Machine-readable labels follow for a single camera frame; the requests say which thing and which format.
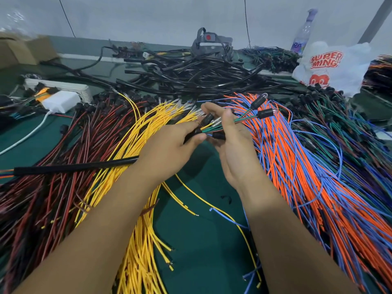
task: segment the bottle label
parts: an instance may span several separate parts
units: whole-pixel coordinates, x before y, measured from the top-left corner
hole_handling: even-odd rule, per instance
[[[293,45],[291,46],[291,51],[296,52],[300,56],[303,53],[303,49],[306,46],[307,41],[294,41]]]

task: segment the bottle cap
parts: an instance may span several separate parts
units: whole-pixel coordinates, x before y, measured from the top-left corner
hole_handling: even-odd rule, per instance
[[[309,15],[308,15],[308,18],[306,19],[306,21],[313,21],[314,17],[316,16],[316,14],[318,12],[318,10],[312,8],[312,9],[309,9],[308,12],[309,12]]]

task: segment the power strip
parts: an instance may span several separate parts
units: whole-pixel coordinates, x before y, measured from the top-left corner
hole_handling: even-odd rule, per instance
[[[26,78],[25,82],[24,82],[24,87],[31,88],[34,90],[34,88],[40,82],[42,82],[46,87],[50,87],[50,88],[56,87],[59,90],[76,92],[79,94],[81,101],[84,103],[92,103],[93,102],[90,88],[88,85],[70,84],[68,82],[61,82],[61,81]]]

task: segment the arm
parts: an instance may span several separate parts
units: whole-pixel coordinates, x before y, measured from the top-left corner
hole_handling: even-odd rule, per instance
[[[143,147],[139,160],[14,294],[110,293],[147,199],[161,182],[184,166],[206,138],[199,134],[183,144],[197,125],[187,122],[164,126],[155,133]]]
[[[210,139],[223,172],[238,191],[271,293],[344,293],[359,290],[301,224],[267,177],[250,133],[233,122],[230,109],[206,103],[222,116],[226,142]]]

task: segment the forearm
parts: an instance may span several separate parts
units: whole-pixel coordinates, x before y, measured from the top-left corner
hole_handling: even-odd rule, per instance
[[[137,165],[14,292],[109,293],[137,218],[156,187]]]
[[[298,220],[269,178],[240,196],[271,293],[359,293]]]

